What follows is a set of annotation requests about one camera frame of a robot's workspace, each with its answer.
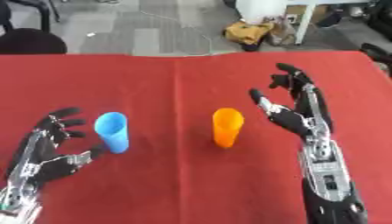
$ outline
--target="wire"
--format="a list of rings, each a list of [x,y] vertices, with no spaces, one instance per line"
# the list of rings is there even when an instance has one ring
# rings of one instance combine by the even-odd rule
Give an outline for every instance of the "wire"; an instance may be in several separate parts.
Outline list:
[[[146,15],[146,16],[150,16],[150,17],[154,17],[154,18],[167,19],[167,20],[174,21],[174,22],[178,23],[179,25],[182,25],[181,21],[180,21],[179,19],[176,19],[176,18],[164,17],[164,16],[160,16],[160,15],[157,15],[157,14],[153,14],[153,13],[146,12],[146,11],[144,11],[144,10],[140,10],[139,12],[142,13],[142,14],[144,14],[144,15]],[[207,53],[207,54],[186,55],[186,56],[182,56],[182,57],[201,57],[201,56],[212,56],[212,55],[214,55],[214,54],[213,54],[213,42],[214,42],[213,39],[212,39],[212,38],[209,38],[207,35],[205,35],[205,34],[203,33],[203,31],[200,30],[199,28],[196,28],[196,27],[194,27],[194,26],[192,26],[192,25],[189,25],[189,24],[186,24],[184,28],[186,28],[186,27],[193,29],[193,30],[194,30],[195,32],[197,32],[203,39],[205,39],[205,40],[208,42],[208,53]]]

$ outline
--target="bag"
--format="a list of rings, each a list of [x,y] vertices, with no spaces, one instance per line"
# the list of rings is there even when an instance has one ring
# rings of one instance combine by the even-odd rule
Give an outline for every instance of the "bag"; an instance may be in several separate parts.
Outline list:
[[[288,19],[279,17],[269,33],[269,44],[272,46],[289,46],[296,42],[296,30]]]
[[[244,51],[254,52],[259,49],[264,38],[273,28],[274,24],[271,22],[250,25],[239,21],[226,28],[224,36],[230,41],[241,44]]]

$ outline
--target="robotic arm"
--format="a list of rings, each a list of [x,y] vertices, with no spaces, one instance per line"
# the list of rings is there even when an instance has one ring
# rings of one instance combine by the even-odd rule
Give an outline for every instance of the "robotic arm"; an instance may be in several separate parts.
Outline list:
[[[340,147],[331,139],[333,122],[320,90],[306,74],[277,64],[287,74],[272,75],[270,88],[290,91],[295,109],[275,104],[257,89],[255,104],[275,124],[301,137],[304,206],[309,224],[365,224],[368,214],[350,179]]]
[[[84,133],[67,128],[82,125],[80,119],[65,120],[80,111],[65,108],[41,120],[19,145],[5,173],[7,186],[0,192],[1,224],[32,224],[42,209],[39,193],[48,181],[69,176],[97,158],[102,149],[79,155],[58,155],[56,149],[67,139]]]

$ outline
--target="red table cover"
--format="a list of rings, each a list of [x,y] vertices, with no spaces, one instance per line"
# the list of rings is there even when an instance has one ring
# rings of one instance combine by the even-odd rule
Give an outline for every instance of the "red table cover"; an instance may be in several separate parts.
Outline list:
[[[392,223],[392,84],[359,52],[2,56],[0,169],[49,111],[79,106],[88,121],[87,138],[59,153],[99,143],[95,118],[119,111],[129,118],[129,151],[47,185],[39,224],[304,224],[299,139],[248,96],[257,87],[292,106],[286,91],[268,89],[277,62],[303,68],[324,91],[369,223]],[[245,116],[229,150],[211,135],[212,113],[223,107]]]

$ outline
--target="table leg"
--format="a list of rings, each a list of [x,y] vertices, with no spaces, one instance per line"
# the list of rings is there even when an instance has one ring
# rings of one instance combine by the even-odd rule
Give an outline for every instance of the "table leg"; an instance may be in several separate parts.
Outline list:
[[[302,17],[301,24],[299,25],[297,31],[296,45],[300,45],[304,41],[306,31],[308,30],[308,26],[311,23],[313,12],[316,9],[316,6],[317,6],[316,3],[309,3],[308,6],[306,7],[306,11],[304,13],[304,16]]]

